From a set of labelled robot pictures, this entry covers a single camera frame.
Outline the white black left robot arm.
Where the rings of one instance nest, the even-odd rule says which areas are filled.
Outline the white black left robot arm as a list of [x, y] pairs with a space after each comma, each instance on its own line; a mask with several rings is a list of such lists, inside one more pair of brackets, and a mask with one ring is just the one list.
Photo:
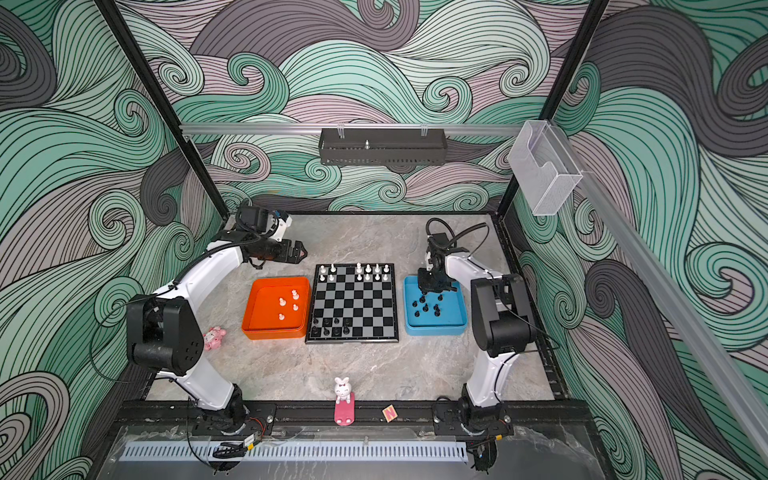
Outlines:
[[136, 295], [126, 307], [130, 363], [154, 371], [183, 390], [213, 427], [239, 432], [248, 417], [242, 390], [225, 379], [204, 353], [205, 335], [196, 313], [217, 285], [243, 263], [298, 264], [307, 256], [300, 241], [284, 238], [292, 217], [284, 210], [244, 205], [234, 225], [219, 231], [202, 254], [166, 287]]

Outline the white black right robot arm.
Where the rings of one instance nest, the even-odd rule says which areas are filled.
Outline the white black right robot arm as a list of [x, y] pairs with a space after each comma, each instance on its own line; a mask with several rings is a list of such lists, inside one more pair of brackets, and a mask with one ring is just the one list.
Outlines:
[[470, 293], [471, 330], [479, 348], [474, 370], [459, 399], [462, 424], [479, 432], [502, 419], [501, 392], [511, 367], [535, 341], [532, 313], [521, 276], [484, 265], [459, 240], [484, 223], [455, 232], [446, 221], [426, 222], [426, 265], [418, 270], [424, 294], [453, 291], [460, 284]]

